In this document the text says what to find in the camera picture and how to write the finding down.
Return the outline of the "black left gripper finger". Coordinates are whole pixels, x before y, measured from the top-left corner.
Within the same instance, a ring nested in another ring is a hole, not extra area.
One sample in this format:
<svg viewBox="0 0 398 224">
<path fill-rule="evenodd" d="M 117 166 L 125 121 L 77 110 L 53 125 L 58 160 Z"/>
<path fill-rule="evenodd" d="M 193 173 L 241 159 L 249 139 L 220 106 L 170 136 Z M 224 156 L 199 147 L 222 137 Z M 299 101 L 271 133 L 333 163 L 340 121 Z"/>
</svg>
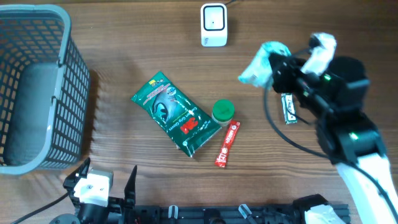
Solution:
<svg viewBox="0 0 398 224">
<path fill-rule="evenodd" d="M 90 162 L 91 159 L 87 157 L 76 170 L 69 174 L 63 182 L 63 188 L 66 190 L 73 190 L 82 177 L 86 178 L 88 169 L 90 167 Z"/>
<path fill-rule="evenodd" d="M 134 166 L 124 188 L 124 204 L 126 208 L 134 208 L 136 204 L 136 175 L 137 166 Z"/>
</svg>

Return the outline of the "green white candy bar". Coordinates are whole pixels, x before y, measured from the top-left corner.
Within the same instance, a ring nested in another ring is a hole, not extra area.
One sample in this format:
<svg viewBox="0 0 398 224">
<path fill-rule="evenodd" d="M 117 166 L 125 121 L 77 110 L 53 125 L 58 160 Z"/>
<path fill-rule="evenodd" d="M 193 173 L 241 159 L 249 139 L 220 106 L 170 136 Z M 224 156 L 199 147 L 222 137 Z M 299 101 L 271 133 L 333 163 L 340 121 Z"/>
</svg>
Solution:
<svg viewBox="0 0 398 224">
<path fill-rule="evenodd" d="M 286 124 L 297 123 L 298 119 L 295 116 L 293 95 L 291 93 L 282 93 L 281 102 L 282 102 L 282 109 L 283 109 L 285 123 Z"/>
</svg>

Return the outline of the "teal tissue pack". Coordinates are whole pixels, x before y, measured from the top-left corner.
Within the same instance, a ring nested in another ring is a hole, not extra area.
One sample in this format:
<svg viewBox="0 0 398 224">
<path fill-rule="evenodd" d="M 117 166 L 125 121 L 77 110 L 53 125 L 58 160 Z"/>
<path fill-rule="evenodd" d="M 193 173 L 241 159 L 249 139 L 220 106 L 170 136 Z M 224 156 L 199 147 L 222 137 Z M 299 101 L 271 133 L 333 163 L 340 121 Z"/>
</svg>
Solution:
<svg viewBox="0 0 398 224">
<path fill-rule="evenodd" d="M 281 42 L 264 42 L 251 63 L 238 77 L 238 80 L 243 84 L 253 85 L 256 88 L 268 88 L 269 84 L 273 82 L 272 69 L 269 62 L 271 53 L 282 56 L 291 55 L 289 48 Z"/>
</svg>

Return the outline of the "green lid plastic jar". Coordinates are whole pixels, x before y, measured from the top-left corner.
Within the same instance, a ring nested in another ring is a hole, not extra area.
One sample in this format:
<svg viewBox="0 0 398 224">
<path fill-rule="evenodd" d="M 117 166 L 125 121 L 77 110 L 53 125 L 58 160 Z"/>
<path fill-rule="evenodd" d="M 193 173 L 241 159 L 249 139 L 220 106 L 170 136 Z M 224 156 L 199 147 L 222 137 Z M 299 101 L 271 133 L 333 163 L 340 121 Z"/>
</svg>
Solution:
<svg viewBox="0 0 398 224">
<path fill-rule="evenodd" d="M 218 100 L 211 113 L 212 119 L 220 126 L 225 127 L 232 121 L 235 113 L 233 103 L 227 99 Z"/>
</svg>

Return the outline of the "green 3M gloves package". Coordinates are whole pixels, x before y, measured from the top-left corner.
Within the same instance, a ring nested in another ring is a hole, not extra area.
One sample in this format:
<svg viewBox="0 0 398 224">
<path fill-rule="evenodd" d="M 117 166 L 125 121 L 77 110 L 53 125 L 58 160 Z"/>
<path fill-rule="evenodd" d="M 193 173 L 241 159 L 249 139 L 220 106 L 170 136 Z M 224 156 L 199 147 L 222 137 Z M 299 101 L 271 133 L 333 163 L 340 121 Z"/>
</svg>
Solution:
<svg viewBox="0 0 398 224">
<path fill-rule="evenodd" d="M 150 78 L 131 100 L 144 109 L 188 157 L 193 157 L 221 129 L 162 72 Z"/>
</svg>

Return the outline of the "red Nestle stick sachet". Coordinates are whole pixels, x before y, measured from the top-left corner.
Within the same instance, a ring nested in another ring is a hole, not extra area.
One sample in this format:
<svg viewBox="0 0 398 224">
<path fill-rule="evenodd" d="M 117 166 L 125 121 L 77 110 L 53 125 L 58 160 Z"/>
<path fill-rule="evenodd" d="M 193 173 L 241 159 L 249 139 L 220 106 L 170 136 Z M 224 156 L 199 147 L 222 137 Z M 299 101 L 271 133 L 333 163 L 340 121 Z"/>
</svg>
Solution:
<svg viewBox="0 0 398 224">
<path fill-rule="evenodd" d="M 240 128 L 240 125 L 241 125 L 241 123 L 239 121 L 231 121 L 230 122 L 228 130 L 226 132 L 226 136 L 223 141 L 223 145 L 220 149 L 220 153 L 218 154 L 218 157 L 215 160 L 215 166 L 222 167 L 222 168 L 226 167 L 229 152 L 233 145 L 236 134 Z"/>
</svg>

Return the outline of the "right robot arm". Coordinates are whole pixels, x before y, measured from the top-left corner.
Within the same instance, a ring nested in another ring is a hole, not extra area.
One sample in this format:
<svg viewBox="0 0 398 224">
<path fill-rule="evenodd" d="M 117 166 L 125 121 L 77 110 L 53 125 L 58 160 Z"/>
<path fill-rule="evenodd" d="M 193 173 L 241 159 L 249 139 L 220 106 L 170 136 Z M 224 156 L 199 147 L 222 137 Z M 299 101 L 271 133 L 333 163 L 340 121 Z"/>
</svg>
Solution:
<svg viewBox="0 0 398 224">
<path fill-rule="evenodd" d="M 363 112 L 370 81 L 361 61 L 335 57 L 316 75 L 302 71 L 307 60 L 270 54 L 273 89 L 292 93 L 316 118 L 316 135 L 346 184 L 363 223 L 397 223 L 397 193 L 387 148 Z"/>
</svg>

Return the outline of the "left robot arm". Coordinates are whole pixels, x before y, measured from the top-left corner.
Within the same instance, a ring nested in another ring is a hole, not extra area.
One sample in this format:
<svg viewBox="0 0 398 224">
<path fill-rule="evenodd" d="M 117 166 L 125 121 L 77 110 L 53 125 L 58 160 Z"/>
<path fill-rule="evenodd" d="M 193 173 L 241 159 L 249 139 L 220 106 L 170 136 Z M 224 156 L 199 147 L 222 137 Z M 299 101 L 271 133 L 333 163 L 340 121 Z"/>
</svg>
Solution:
<svg viewBox="0 0 398 224">
<path fill-rule="evenodd" d="M 65 213 L 55 217 L 55 224 L 140 223 L 136 218 L 136 175 L 134 166 L 124 188 L 124 197 L 111 197 L 114 173 L 111 170 L 90 168 L 90 158 L 66 177 L 63 188 L 78 210 L 76 215 Z"/>
</svg>

